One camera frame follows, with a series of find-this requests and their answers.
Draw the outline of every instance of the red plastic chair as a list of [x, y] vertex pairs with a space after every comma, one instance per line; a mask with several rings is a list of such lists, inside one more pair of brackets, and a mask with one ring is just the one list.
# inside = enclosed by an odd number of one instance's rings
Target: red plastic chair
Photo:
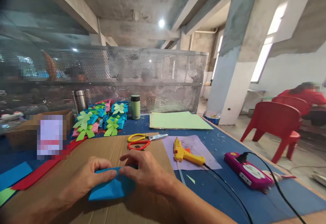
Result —
[[286, 157], [292, 160], [293, 151], [300, 139], [300, 134], [295, 131], [300, 117], [300, 112], [294, 107], [275, 102], [259, 102], [240, 141], [243, 142], [253, 128], [257, 129], [253, 141], [258, 141], [265, 132], [273, 134], [282, 141], [271, 161], [277, 163], [287, 146]]
[[309, 113], [310, 106], [308, 103], [300, 98], [295, 98], [295, 97], [286, 97], [286, 96], [279, 96], [279, 97], [274, 97], [272, 99], [272, 102], [277, 102], [285, 105], [289, 105], [291, 107], [296, 108], [299, 110], [301, 115], [306, 115]]

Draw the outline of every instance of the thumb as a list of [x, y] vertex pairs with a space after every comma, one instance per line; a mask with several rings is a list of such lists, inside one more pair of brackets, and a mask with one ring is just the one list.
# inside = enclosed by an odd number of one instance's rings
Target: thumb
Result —
[[93, 178], [93, 185], [97, 186], [98, 184], [108, 182], [115, 178], [116, 174], [116, 170], [108, 170], [102, 173], [95, 174]]
[[130, 166], [123, 166], [120, 168], [119, 173], [136, 181], [138, 170]]

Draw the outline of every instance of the perforated metal panel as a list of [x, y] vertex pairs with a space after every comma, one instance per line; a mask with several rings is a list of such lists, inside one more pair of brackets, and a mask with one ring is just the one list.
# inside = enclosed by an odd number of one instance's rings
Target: perforated metal panel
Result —
[[0, 41], [0, 106], [26, 114], [74, 109], [72, 90], [83, 89], [89, 104], [139, 94], [141, 113], [196, 112], [207, 61], [190, 51]]

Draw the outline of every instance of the pink power strip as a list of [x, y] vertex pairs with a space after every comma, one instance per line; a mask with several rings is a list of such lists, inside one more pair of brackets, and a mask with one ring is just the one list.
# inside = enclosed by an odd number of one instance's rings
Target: pink power strip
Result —
[[239, 156], [234, 152], [226, 153], [224, 160], [251, 189], [265, 189], [273, 185], [273, 180], [249, 161], [239, 163], [236, 159]]

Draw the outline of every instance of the green water bottle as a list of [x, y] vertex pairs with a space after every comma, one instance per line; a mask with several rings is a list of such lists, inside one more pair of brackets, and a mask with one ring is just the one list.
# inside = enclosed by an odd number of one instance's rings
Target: green water bottle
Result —
[[131, 95], [131, 117], [134, 120], [140, 119], [140, 95]]

